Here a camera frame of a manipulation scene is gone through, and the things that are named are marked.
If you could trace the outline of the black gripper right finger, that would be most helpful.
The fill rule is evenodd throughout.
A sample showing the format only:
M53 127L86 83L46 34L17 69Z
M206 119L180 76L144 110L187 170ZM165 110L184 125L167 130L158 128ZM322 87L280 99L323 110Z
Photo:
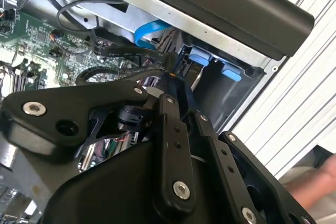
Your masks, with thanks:
M181 110L191 133L191 153L209 168L221 223L315 222L235 134L216 134L184 83Z

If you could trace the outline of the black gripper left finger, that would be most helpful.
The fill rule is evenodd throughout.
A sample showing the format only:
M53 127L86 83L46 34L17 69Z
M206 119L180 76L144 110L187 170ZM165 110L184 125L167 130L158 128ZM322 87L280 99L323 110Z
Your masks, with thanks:
M30 161L11 166L26 192L46 207L56 190L78 174L83 147L127 131L154 143L154 194L165 204L180 202L176 182L193 189L186 125L190 89L169 73L159 73L155 90L143 88L144 73L120 80L10 94L1 106L2 140Z

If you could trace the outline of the person's hand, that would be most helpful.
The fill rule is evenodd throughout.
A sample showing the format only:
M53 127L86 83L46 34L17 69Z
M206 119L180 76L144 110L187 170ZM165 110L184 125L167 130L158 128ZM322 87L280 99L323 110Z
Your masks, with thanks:
M310 209L324 196L335 191L335 154L319 169L306 173L286 187L292 197L305 209Z

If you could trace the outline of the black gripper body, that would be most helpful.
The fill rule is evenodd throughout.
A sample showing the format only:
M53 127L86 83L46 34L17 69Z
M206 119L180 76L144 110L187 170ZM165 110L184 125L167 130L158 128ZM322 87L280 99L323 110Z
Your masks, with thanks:
M197 202L188 216L161 216L154 207L154 147L138 144L64 183L50 198L44 223L246 223L249 208L258 223L262 216L245 189L228 200L212 183L207 164L192 159Z

